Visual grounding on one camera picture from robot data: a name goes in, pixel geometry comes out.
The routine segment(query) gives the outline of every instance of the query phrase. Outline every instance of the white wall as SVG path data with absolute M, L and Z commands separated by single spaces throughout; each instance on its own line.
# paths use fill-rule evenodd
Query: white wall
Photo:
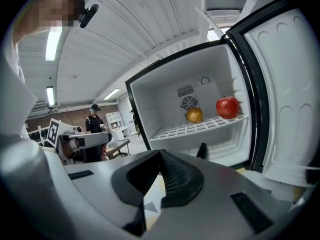
M 124 99 L 120 100 L 118 104 L 118 109 L 125 126 L 128 126 L 129 132 L 134 133 L 136 131 L 135 124 L 129 123 L 133 119 L 133 115 L 130 113 L 132 110 L 129 97 L 125 97 Z

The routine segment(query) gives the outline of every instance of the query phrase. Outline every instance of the yellow fruit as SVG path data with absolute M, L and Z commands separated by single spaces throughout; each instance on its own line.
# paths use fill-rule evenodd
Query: yellow fruit
M 191 123 L 199 123 L 203 121 L 202 111 L 198 107 L 193 107 L 188 110 L 186 113 L 186 118 Z

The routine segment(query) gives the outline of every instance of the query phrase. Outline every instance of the black pants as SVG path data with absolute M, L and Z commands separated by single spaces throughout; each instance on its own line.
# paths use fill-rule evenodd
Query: black pants
M 86 148 L 85 149 L 86 162 L 92 163 L 92 162 L 101 161 L 101 149 L 102 149 L 102 144 L 93 146 L 90 148 Z

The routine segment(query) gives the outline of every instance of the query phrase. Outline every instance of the brown wall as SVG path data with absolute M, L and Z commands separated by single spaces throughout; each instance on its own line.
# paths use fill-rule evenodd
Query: brown wall
M 99 115 L 101 116 L 106 130 L 108 132 L 108 123 L 106 122 L 106 114 L 119 111 L 117 105 L 110 105 L 110 106 L 103 106 L 101 107 L 101 111 L 99 112 Z M 86 130 L 86 117 L 90 114 L 90 109 L 81 109 L 81 110 L 75 110 L 75 111 L 69 111 L 69 112 L 63 112 L 63 113 L 56 113 L 51 114 L 44 117 L 39 117 L 35 119 L 27 120 L 26 123 L 28 124 L 28 132 L 32 132 L 38 129 L 38 126 L 41 126 L 42 128 L 48 127 L 50 124 L 51 118 L 56 120 L 61 120 L 61 122 L 72 125 L 72 126 L 81 126 L 83 130 Z

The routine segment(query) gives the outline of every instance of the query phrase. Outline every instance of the refrigerator shelf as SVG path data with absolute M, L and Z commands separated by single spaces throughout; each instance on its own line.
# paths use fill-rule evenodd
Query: refrigerator shelf
M 221 116 L 205 117 L 202 122 L 190 123 L 185 122 L 172 126 L 164 126 L 157 131 L 150 141 L 167 140 L 172 138 L 179 138 L 183 136 L 197 134 L 199 132 L 211 131 L 232 125 L 248 118 L 247 115 L 238 114 L 235 118 L 224 119 Z

